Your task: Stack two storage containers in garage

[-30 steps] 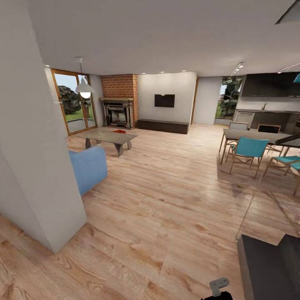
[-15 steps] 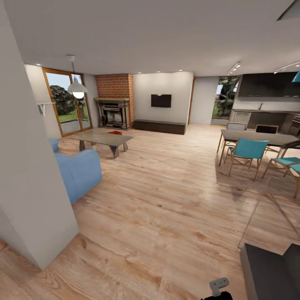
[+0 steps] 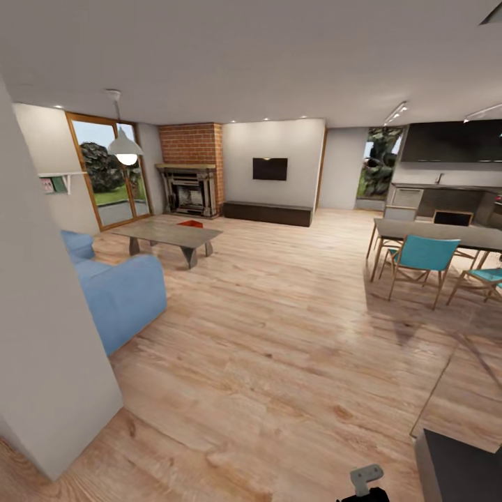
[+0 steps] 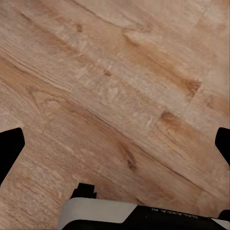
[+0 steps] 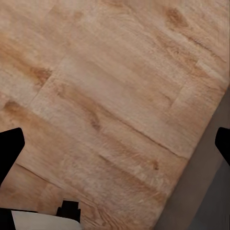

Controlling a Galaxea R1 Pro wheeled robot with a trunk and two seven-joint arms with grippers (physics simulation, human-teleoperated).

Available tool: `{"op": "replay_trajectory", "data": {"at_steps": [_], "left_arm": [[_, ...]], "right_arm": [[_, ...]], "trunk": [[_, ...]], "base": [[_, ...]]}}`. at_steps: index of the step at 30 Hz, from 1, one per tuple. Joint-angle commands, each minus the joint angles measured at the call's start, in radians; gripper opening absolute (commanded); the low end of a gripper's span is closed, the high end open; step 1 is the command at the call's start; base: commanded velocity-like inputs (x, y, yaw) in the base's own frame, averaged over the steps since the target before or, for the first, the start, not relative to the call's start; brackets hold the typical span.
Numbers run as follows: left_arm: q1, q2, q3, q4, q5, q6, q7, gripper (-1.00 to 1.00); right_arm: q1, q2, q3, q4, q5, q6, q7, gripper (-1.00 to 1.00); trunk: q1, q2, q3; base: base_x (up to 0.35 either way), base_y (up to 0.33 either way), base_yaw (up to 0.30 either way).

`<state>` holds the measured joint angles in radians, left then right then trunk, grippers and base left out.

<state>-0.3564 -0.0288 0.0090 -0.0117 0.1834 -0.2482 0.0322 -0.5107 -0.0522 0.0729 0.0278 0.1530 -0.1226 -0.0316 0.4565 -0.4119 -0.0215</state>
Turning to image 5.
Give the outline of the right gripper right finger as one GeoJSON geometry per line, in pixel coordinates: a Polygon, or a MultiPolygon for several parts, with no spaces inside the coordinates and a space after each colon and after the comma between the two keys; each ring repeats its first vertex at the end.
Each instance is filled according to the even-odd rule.
{"type": "Polygon", "coordinates": [[[215,144],[230,166],[230,129],[220,127],[216,135],[215,144]]]}

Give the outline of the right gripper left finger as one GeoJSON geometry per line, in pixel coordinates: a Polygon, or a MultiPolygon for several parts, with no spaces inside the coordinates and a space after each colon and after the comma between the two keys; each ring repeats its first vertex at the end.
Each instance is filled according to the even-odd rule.
{"type": "Polygon", "coordinates": [[[0,185],[25,146],[20,127],[0,133],[0,185]]]}

